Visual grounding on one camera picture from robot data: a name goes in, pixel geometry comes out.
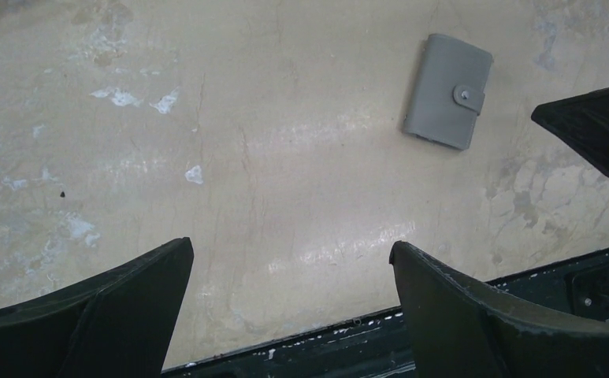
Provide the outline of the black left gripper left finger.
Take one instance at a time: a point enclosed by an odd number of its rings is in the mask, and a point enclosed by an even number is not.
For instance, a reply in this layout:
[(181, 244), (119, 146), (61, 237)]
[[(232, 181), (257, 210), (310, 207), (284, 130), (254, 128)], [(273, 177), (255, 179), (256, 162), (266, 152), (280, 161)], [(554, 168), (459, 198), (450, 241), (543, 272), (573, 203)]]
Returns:
[(191, 275), (189, 238), (0, 309), (0, 377), (158, 377)]

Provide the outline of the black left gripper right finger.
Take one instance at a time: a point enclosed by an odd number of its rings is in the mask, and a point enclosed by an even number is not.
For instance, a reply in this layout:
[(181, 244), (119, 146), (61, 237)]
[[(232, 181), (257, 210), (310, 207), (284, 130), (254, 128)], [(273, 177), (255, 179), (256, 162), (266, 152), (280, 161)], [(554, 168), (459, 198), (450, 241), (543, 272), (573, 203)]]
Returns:
[(420, 377), (609, 377), (609, 323), (527, 301), (397, 242), (390, 258)]

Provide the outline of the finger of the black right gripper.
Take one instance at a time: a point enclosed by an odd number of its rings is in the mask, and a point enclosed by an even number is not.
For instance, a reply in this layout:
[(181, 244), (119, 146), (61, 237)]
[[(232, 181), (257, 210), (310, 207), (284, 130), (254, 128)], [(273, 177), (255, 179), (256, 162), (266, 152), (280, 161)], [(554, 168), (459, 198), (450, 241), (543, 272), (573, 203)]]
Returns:
[(531, 120), (609, 178), (609, 88), (541, 104)]

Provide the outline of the grey leather card holder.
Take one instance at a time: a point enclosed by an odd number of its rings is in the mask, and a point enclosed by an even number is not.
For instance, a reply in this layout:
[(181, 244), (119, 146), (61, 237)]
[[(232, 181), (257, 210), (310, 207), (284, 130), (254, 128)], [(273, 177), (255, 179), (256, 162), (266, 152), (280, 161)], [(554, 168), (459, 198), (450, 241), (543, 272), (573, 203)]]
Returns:
[(485, 102), (493, 56), (444, 34), (431, 34), (403, 122), (403, 132), (467, 150)]

